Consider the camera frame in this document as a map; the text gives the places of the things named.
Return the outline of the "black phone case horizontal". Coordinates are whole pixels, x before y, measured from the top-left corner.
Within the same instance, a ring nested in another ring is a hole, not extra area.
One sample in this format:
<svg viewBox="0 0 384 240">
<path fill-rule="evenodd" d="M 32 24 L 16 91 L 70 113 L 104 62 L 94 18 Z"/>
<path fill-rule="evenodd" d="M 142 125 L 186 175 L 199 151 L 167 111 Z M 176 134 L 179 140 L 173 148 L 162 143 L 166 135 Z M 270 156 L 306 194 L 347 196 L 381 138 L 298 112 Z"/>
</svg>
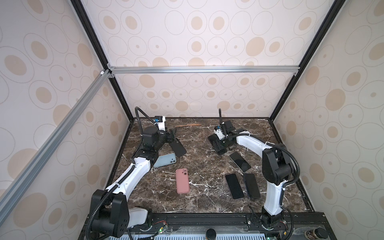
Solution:
<svg viewBox="0 0 384 240">
<path fill-rule="evenodd" d="M 172 143 L 169 143 L 170 147 L 174 151 L 176 157 L 181 157 L 187 153 L 179 139 L 175 139 Z"/>
</svg>

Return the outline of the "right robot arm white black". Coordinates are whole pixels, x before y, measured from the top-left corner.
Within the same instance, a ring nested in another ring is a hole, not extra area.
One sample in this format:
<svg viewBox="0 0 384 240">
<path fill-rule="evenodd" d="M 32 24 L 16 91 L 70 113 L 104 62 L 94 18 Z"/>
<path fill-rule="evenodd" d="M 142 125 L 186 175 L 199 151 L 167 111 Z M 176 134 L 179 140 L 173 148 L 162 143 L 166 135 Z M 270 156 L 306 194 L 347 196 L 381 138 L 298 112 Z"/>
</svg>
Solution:
<svg viewBox="0 0 384 240">
<path fill-rule="evenodd" d="M 284 144 L 264 141 L 248 131 L 232 131 L 224 135 L 215 131 L 208 137 L 218 155 L 223 155 L 235 144 L 243 146 L 262 158 L 262 173 L 267 181 L 267 196 L 263 214 L 277 217 L 283 211 L 283 198 L 286 188 L 295 184 L 300 177 L 300 167 Z"/>
</svg>

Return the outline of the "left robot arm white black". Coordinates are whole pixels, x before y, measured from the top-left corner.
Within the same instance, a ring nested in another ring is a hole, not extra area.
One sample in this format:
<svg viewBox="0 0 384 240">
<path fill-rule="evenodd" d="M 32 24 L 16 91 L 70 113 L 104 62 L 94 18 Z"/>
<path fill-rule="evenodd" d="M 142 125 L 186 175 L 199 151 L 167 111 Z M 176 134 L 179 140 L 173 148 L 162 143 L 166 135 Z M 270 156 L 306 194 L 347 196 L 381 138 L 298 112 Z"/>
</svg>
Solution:
<svg viewBox="0 0 384 240">
<path fill-rule="evenodd" d="M 150 126 L 142 132 L 141 142 L 132 156 L 132 163 L 124 173 L 105 190 L 96 190 L 91 198 L 89 220 L 85 238 L 92 240 L 92 233 L 100 240 L 108 237 L 120 238 L 130 228 L 140 225 L 150 227 L 150 210 L 128 207 L 128 199 L 137 184 L 154 166 L 159 150 L 169 144 L 180 157 L 187 151 L 176 137 L 177 129 Z"/>
</svg>

